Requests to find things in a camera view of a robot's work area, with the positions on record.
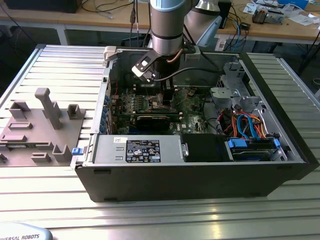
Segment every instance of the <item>motherboard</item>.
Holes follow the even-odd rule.
[[[111,96],[113,133],[119,135],[181,135],[210,133],[203,115],[204,94],[196,88],[177,88],[164,104],[161,93],[124,89]]]

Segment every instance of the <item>warning label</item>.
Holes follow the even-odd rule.
[[[159,140],[127,140],[127,163],[160,163]]]

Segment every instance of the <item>green circuit board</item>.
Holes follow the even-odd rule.
[[[155,134],[154,131],[137,130],[138,116],[163,116],[170,118],[169,128],[156,132],[158,135],[180,135],[182,133],[210,133],[202,114],[203,94],[195,89],[181,88],[173,95],[169,105],[159,104],[156,95],[136,95],[126,90],[119,96],[114,108],[115,133],[119,135]]]

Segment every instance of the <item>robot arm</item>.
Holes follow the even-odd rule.
[[[183,53],[184,24],[196,44],[208,47],[221,22],[218,0],[150,0],[152,48],[132,68],[151,82],[176,72]]]
[[[197,0],[151,0],[152,47],[163,56],[172,56],[182,47],[185,15]]]

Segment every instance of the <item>sticker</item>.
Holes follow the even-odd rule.
[[[127,140],[125,159],[127,163],[160,163],[159,140]]]
[[[113,143],[115,144],[125,144],[128,140],[127,137],[116,136],[113,138]]]

